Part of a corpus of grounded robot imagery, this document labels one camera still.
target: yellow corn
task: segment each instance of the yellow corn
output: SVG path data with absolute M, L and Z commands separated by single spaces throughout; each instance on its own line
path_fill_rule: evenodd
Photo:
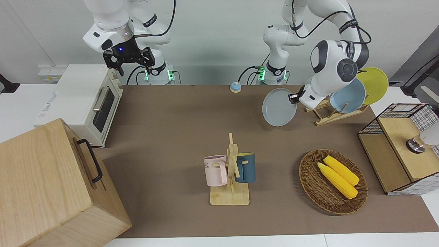
M 336 173 L 329 166 L 318 162 L 317 165 L 320 168 L 322 174 L 331 182 L 331 184 L 338 189 L 347 199 L 352 199 L 357 196 L 358 191 L 354 186 L 349 184 L 343 177 Z
M 351 185 L 356 186 L 360 179 L 351 170 L 349 170 L 345 165 L 340 163 L 338 160 L 334 159 L 332 156 L 326 156 L 323 161 L 334 171 L 336 171 L 340 176 L 342 176 Z

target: woven tray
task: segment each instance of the woven tray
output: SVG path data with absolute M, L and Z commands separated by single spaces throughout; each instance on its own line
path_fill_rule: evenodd
M 355 186 L 358 195 L 349 200 L 341 194 L 320 172 L 317 162 L 323 162 L 326 156 L 332 156 L 349 168 L 360 178 Z M 325 211 L 337 215 L 351 214 L 358 211 L 367 199 L 367 183 L 360 169 L 349 158 L 330 149 L 316 149 L 307 153 L 299 166 L 299 178 L 305 193 Z

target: dark blue mug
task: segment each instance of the dark blue mug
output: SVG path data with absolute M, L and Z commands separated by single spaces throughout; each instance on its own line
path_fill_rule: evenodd
M 239 153 L 236 159 L 238 165 L 239 178 L 235 175 L 238 183 L 252 183 L 256 180 L 255 154 Z

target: oven door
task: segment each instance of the oven door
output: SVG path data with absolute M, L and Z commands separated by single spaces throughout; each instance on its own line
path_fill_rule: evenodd
M 93 107 L 92 120 L 89 123 L 89 129 L 94 136 L 99 137 L 99 143 L 93 145 L 102 146 L 108 134 L 113 116 L 116 112 L 120 96 L 116 92 L 114 85 L 107 79 L 108 82 L 103 84 L 97 101 Z

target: wooden mug holder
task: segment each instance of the wooden mug holder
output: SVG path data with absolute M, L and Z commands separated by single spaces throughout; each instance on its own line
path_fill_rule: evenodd
M 327 99 L 322 100 L 322 102 L 320 102 L 320 104 L 317 105 L 317 107 L 312 110 L 310 108 L 305 108 L 306 112 L 310 112 L 313 111 L 314 114 L 316 114 L 316 116 L 319 118 L 319 120 L 317 120 L 315 122 L 316 126 L 320 126 L 323 124 L 328 124 L 328 123 L 332 123 L 350 116 L 354 116 L 360 113 L 363 113 L 367 108 L 369 108 L 370 105 L 362 105 L 358 110 L 351 112 L 351 113 L 342 113 L 342 111 L 348 106 L 348 103 L 346 103 L 342 109 L 340 111 L 337 111 L 337 109 L 333 108 L 331 103 L 329 102 L 329 97 Z M 319 109 L 323 109 L 323 108 L 327 108 L 327 107 L 331 107 L 333 110 L 332 112 L 329 114 L 329 116 L 327 117 L 322 117 L 317 110 Z
M 248 183 L 238 183 L 235 175 L 240 177 L 236 159 L 238 157 L 238 145 L 233 143 L 232 133 L 229 133 L 229 148 L 227 149 L 227 175 L 226 185 L 210 187 L 210 204 L 219 205 L 249 205 L 250 195 Z

